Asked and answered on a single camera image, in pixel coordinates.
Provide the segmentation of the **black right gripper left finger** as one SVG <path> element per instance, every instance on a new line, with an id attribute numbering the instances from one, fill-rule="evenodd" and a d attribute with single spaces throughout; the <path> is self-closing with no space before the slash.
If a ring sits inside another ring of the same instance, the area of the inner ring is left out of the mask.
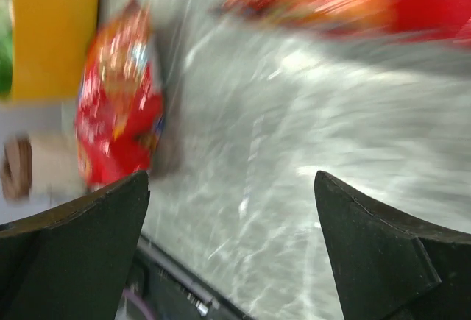
<path id="1" fill-rule="evenodd" d="M 149 205 L 145 171 L 1 225 L 2 319 L 114 319 Z"/>

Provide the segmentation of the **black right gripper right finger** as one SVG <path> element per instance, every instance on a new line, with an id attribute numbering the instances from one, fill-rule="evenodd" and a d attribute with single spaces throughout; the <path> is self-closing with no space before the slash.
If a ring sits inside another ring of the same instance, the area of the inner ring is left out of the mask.
<path id="1" fill-rule="evenodd" d="M 345 319 L 470 318 L 470 234 L 318 171 L 319 221 Z"/>

